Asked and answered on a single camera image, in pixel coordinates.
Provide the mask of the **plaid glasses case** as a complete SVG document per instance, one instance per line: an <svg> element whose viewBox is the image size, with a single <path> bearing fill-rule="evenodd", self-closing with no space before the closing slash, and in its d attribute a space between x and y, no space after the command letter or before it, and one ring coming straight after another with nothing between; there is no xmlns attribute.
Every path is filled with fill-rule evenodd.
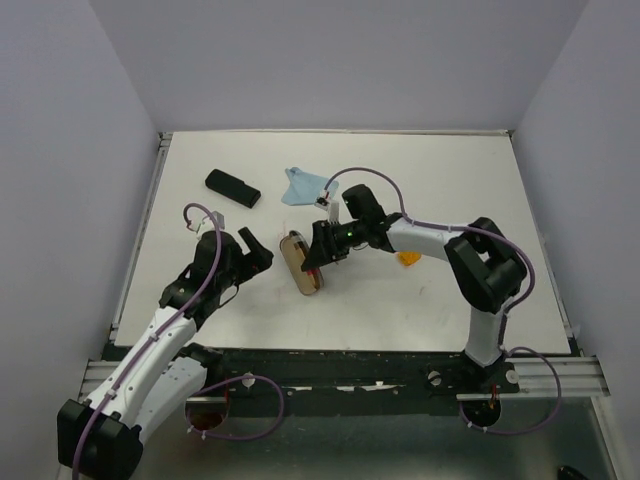
<svg viewBox="0 0 640 480"><path fill-rule="evenodd" d="M302 295L313 295L324 286L324 277L320 269L308 271L302 269L302 264L309 253L309 246L300 232L296 230L289 231L280 240L279 249Z"/></svg>

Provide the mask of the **blue cleaning cloth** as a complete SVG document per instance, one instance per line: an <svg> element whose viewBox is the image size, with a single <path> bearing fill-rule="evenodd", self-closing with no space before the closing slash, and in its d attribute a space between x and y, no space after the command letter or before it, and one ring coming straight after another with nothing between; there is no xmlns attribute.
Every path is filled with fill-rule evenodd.
<svg viewBox="0 0 640 480"><path fill-rule="evenodd" d="M336 180L326 187L328 178L308 173L298 167L286 168L285 174L289 186L282 195L281 202L287 206L314 205L323 191L327 191L332 198L339 187Z"/></svg>

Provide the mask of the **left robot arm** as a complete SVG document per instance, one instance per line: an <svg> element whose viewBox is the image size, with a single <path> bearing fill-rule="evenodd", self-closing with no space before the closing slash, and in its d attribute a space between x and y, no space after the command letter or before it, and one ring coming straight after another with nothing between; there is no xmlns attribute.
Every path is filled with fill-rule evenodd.
<svg viewBox="0 0 640 480"><path fill-rule="evenodd" d="M237 237L207 231L191 263L162 292L144 334L115 370L84 400L57 414L59 462L72 476L128 479L157 428L194 393L214 393L220 368L180 355L221 297L268 270L273 254L248 228Z"/></svg>

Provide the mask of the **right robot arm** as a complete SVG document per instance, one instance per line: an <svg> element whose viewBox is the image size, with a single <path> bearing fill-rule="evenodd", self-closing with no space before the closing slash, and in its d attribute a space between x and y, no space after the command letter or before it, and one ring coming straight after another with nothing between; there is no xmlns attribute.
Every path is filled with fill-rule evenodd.
<svg viewBox="0 0 640 480"><path fill-rule="evenodd" d="M469 225L427 225L401 213L386 214L369 187L359 184L343 193L353 220L337 221L337 206L327 194L316 204L331 213L312 224L312 243L301 269L315 271L345 259L366 244L389 253L414 252L447 262L458 288L470 305L470 326L464 348L470 360L460 367L460 379L480 392L496 380L494 364L503 356L508 312L521 285L532 275L524 253L507 240L497 225L480 217Z"/></svg>

